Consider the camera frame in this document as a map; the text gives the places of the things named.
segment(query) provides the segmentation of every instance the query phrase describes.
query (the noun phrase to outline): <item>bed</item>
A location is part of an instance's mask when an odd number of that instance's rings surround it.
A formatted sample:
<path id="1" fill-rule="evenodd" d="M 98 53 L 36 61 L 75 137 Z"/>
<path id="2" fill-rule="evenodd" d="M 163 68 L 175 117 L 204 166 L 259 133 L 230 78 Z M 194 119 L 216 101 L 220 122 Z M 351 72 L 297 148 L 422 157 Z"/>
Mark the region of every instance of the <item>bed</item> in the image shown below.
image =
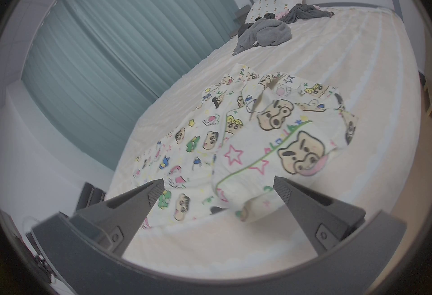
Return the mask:
<path id="1" fill-rule="evenodd" d="M 386 8 L 329 7 L 332 18 L 290 24 L 292 39 L 233 56 L 237 37 L 213 51 L 166 91 L 138 120 L 107 199 L 132 188 L 137 155 L 173 130 L 201 100 L 205 87 L 235 64 L 258 73 L 297 74 L 337 85 L 359 117 L 349 147 L 311 188 L 360 206 L 366 219 L 391 211 L 408 177 L 419 135 L 418 72 L 400 17 Z M 143 224 L 123 258 L 152 270 L 206 279 L 260 276 L 316 257 L 286 207 L 252 223 L 229 210 L 172 226 Z"/>

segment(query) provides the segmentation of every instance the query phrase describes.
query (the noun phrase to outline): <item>pillow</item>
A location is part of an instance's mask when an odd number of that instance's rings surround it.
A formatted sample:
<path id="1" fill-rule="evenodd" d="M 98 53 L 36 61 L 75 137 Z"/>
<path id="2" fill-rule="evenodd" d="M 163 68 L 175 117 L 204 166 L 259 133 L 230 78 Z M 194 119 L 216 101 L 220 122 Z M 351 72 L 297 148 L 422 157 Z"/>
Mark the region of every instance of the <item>pillow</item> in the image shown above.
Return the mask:
<path id="1" fill-rule="evenodd" d="M 257 0 L 247 14 L 245 22 L 255 22 L 258 17 L 264 17 L 266 13 L 283 13 L 289 11 L 296 4 L 302 4 L 303 0 Z"/>

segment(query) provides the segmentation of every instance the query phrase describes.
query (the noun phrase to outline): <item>curtain fold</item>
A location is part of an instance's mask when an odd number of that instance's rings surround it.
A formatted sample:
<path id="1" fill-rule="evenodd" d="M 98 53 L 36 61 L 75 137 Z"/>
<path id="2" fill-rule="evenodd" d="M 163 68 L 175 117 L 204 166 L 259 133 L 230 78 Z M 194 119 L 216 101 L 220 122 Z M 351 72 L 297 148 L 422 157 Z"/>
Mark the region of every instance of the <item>curtain fold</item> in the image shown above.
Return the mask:
<path id="1" fill-rule="evenodd" d="M 237 9 L 234 0 L 58 0 L 22 80 L 67 139 L 115 169 L 138 118 L 229 40 Z"/>

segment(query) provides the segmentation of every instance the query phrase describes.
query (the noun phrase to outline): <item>floor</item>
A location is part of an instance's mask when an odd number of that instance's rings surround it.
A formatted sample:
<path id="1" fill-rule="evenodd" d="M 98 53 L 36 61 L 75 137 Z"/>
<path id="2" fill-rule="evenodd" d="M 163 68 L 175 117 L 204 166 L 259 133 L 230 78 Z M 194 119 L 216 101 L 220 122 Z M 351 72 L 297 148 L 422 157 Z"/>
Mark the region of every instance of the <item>floor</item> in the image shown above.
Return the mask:
<path id="1" fill-rule="evenodd" d="M 394 216 L 407 222 L 407 231 L 393 258 L 371 285 L 370 290 L 373 290 L 389 274 L 406 253 L 419 233 L 432 205 L 432 172 L 430 166 L 432 160 L 432 117 L 426 115 L 429 98 L 420 86 L 418 89 L 422 92 L 422 117 L 417 151 L 405 187 L 392 210 Z"/>

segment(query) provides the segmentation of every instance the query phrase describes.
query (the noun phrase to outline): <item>gray clothing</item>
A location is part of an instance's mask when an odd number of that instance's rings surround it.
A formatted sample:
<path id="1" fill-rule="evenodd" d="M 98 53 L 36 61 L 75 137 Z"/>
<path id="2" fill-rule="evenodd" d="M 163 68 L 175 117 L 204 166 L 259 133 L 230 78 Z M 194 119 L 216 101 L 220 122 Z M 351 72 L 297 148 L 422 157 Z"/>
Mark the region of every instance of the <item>gray clothing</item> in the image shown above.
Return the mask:
<path id="1" fill-rule="evenodd" d="M 238 39 L 232 55 L 250 49 L 254 43 L 263 47 L 279 45 L 291 39 L 291 29 L 287 24 L 276 19 L 259 19 L 248 28 Z"/>
<path id="2" fill-rule="evenodd" d="M 280 18 L 281 21 L 290 24 L 295 22 L 297 19 L 311 19 L 320 17 L 332 17 L 332 12 L 317 10 L 313 5 L 297 4 L 291 11 Z"/>

